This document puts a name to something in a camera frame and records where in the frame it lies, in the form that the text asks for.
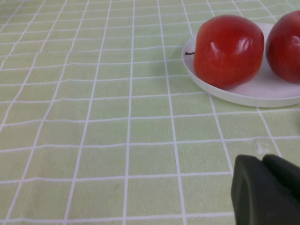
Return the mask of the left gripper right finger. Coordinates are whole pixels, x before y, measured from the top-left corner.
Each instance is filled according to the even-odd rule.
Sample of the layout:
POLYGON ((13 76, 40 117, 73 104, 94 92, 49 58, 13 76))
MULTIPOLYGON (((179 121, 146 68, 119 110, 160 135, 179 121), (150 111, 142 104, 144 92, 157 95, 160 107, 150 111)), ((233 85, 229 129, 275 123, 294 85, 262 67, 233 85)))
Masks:
POLYGON ((297 201, 300 200, 300 167, 273 154, 262 158, 262 163, 277 181, 289 191, 297 201))

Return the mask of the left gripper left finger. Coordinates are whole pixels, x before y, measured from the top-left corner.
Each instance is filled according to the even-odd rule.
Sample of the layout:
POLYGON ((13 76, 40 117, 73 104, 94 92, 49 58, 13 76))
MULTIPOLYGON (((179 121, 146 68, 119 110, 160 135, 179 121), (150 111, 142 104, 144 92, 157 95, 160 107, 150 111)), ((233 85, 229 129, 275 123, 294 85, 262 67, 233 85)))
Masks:
POLYGON ((262 159, 238 155, 231 199, 238 225, 298 225, 300 201, 285 189, 262 159))

